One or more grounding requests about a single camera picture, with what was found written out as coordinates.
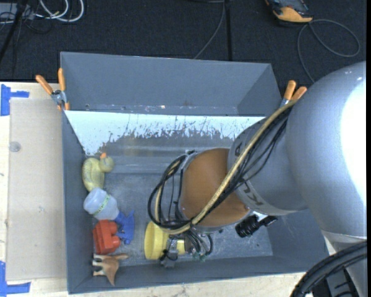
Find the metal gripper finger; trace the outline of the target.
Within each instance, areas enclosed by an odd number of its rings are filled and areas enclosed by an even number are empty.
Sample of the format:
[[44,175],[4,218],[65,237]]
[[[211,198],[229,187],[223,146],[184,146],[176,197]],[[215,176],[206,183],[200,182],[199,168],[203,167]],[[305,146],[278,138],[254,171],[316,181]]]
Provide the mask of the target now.
[[174,268],[178,260],[179,250],[177,249],[177,242],[170,241],[163,254],[160,257],[160,264],[165,268]]

